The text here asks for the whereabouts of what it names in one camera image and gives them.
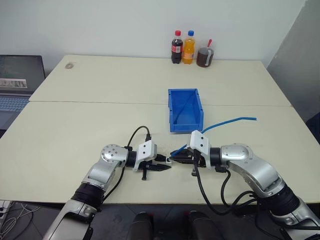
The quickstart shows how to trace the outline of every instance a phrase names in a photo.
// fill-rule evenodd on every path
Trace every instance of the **robotic arm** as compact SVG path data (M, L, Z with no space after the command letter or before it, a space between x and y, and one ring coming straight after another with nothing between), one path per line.
M148 140L139 145L137 151L110 144L105 146L100 159L83 178L79 188L66 202L43 237L44 240L89 240L93 234L90 223L103 203L116 168L132 167L157 157L157 145Z
M235 143L212 147L206 136L193 131L188 148L200 152L204 158L202 165L207 169L225 167L240 174L291 239L320 239L317 238L320 219L293 193L274 167L256 156L249 146Z

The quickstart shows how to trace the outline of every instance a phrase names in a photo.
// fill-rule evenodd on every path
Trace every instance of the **orange soda bottle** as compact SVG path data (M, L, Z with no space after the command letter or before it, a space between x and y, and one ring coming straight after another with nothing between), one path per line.
M195 39L194 39L194 31L188 31L188 37L184 40L184 48L182 54L182 62L184 64L192 64L192 60L194 58L195 53Z

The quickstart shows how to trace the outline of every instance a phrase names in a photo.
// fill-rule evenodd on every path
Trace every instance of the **wire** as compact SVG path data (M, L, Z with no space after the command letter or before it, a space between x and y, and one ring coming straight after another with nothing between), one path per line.
M201 192L201 194L202 194L202 196L203 196L203 198L204 198L204 201L206 202L206 204L207 204L207 206L209 207L209 209L210 209L211 211L213 211L215 214L217 214L217 215L219 215L219 216L224 216L224 215L227 215L228 213L232 212L234 209L239 209L240 207L242 208L242 207L247 206L247 205L249 205L250 203L254 202L254 201L252 201L253 199L251 199L251 200L246 201L245 203L242 203L241 205L237 206L237 203L240 201L240 199L241 199L243 196L245 196L245 195L247 195L247 194L254 194L253 191L245 191L245 192L241 193L241 194L234 200L234 202L231 204L231 206L230 206L229 209L227 209L226 211L218 211L217 209L215 209L215 208L211 205L209 199L207 198L207 195L206 195L206 193L205 193L205 191L204 191L204 188L203 188L203 186L202 186L202 183L201 183L201 178L200 178L200 174L199 174L198 164L197 164L197 163L194 164L194 170L195 170L196 178L197 178L198 185L199 185L199 188L200 188L200 192Z
M105 195L105 196L103 197L102 202L104 202L104 201L107 199L107 197L109 197L109 196L112 194L112 192L118 187L118 185L120 184L120 182L121 182L121 180L122 180L122 177L124 176L124 172L125 172L125 167L122 168L121 175L120 175L120 177L119 177L118 182L114 185L114 187L111 189L111 191L108 192L107 195Z
M237 117L237 118L234 118L234 119L231 119L231 120L228 120L228 121L223 121L223 122L220 122L220 123L211 125L211 126L207 127L206 129L202 130L201 133L204 134L206 131L208 131L208 130L210 130L210 129L219 127L219 126L224 125L224 124L233 123L233 122L236 122L236 121L239 121L239 120L252 120L252 121L257 121L257 118L256 118L256 117L247 117L247 116ZM171 154L171 156L174 157L175 155L177 155L178 153L180 153L180 152L182 151L182 149L184 149L186 146L187 146L187 145L184 145L184 146L180 147L178 150L176 150L175 152L173 152L173 153Z
M226 187L228 180L231 178L231 172L228 169L226 169L225 171L228 174L228 176L225 178L225 180L222 183L220 195L221 195L221 200L222 200L223 205L225 205L226 207L230 207L230 205L225 200L225 187Z
M130 140L129 140L126 148L129 148L129 147L130 147L130 144L131 144L132 139L134 138L134 136L136 135L136 133L137 133L140 129L142 129L142 128L146 129L146 132L147 132L145 141L147 141L148 139L151 139L151 135L150 135L149 128L148 128L147 126L139 126L139 127L133 132L132 136L130 137ZM125 173L125 167L122 168L121 175L120 175L118 181L116 182L116 184L114 185L114 187L111 189L110 192L108 192L108 193L103 197L102 203L103 203L103 202L107 199L107 197L109 197L109 196L112 194L112 192L118 187L118 185L120 184L120 182L121 182L121 180L122 180L122 177L124 176L124 173Z
M272 237L274 239L278 239L278 240L282 240L280 237L277 237L269 232L267 232L266 230L262 229L260 226L259 226L259 214L260 214L260 202L257 200L257 203L256 203L256 214L255 214L255 218L254 218L254 225L255 227L260 231L262 232L263 234L269 236L269 237Z
M11 217L9 219L7 219L2 227L0 228L0 240L4 239L5 236L15 227L17 221L22 218L23 216L26 216L28 214L33 214L35 211L38 211L40 209L39 206L35 207L34 209L30 210L27 208L27 204L26 205L23 205L21 203L21 212L20 214L18 215L18 217Z
M16 240L18 237L21 236L21 234L23 234L25 232L25 230L27 230L27 228L30 226L30 224L32 223L32 219L34 218L34 212L31 212L31 217L30 220L28 222L28 224L25 226L25 228L17 235L15 236L12 240Z
M215 127L219 127L219 126L224 125L224 124L233 123L233 122L236 122L236 121L239 121L239 120L252 120L252 121L257 121L257 118L256 118L256 117L247 117L247 116L237 117L237 118L235 118L235 119L231 119L231 120L228 120L228 121L223 121L223 122L220 122L220 123L217 123L217 124L208 126L208 127L207 127L205 130L203 130L201 133L204 134L206 131L208 131L208 130L210 130L210 129L213 129L213 128L215 128Z
M150 135L150 131L149 131L149 128L148 128L148 127L146 127L146 126L140 126L140 127L138 127L138 128L133 132L132 136L130 137L130 140L129 140L129 142L128 142L127 147L130 146L132 139L134 138L134 136L136 135L136 133L139 131L139 129L142 129L142 128L145 128L145 129L146 129L146 132L147 132L147 135Z

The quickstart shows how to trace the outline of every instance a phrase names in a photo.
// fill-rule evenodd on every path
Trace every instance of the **red straw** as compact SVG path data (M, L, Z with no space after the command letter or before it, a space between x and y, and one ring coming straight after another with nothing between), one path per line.
M208 47L210 47L211 42L212 42L212 39L209 39Z

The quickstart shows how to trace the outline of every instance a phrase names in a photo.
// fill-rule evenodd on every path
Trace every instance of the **blue storage box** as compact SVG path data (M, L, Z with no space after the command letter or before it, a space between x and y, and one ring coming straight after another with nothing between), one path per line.
M168 89L170 132L202 131L204 111L198 89Z

